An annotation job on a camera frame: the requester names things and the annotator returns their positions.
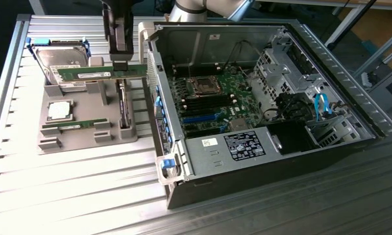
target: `motherboard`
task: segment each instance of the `motherboard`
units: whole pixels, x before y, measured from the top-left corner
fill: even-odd
[[[169,79],[169,87],[187,138],[253,128],[259,104],[241,71],[227,67],[217,75]]]

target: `cpu processor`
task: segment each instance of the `cpu processor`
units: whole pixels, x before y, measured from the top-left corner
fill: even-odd
[[[195,96],[207,96],[221,93],[221,87],[215,76],[192,78],[191,83],[193,85]]]
[[[73,121],[72,100],[59,100],[48,103],[47,124],[55,122]]]
[[[85,91],[85,82],[64,82],[59,69],[71,69],[88,66],[89,44],[84,40],[60,41],[26,39],[28,49],[44,71],[49,85],[59,85],[63,92]]]

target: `warning sticker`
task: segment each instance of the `warning sticker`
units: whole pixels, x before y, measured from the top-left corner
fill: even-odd
[[[265,155],[255,131],[228,135],[224,138],[235,161]]]

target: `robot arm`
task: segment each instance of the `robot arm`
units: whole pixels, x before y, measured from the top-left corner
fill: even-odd
[[[255,0],[176,0],[169,21],[203,22],[207,10],[224,16],[228,20],[240,21]]]
[[[103,2],[104,34],[115,71],[128,70],[133,56],[133,4],[143,0],[100,0]],[[169,21],[203,22],[207,9],[232,21],[240,21],[255,0],[176,0]]]
[[[133,56],[133,4],[143,0],[100,0],[103,2],[103,24],[115,71],[128,70]]]

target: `green ram stick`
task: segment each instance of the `green ram stick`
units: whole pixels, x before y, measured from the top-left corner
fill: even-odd
[[[67,121],[67,122],[43,125],[41,128],[45,129],[45,128],[57,127],[60,130],[84,129],[84,128],[93,127],[96,122],[103,122],[103,121],[107,121],[107,119],[101,118],[101,119],[93,119],[93,120],[85,120],[85,121]]]
[[[128,71],[113,71],[112,66],[60,69],[64,82],[99,81],[147,76],[147,65],[129,65]]]

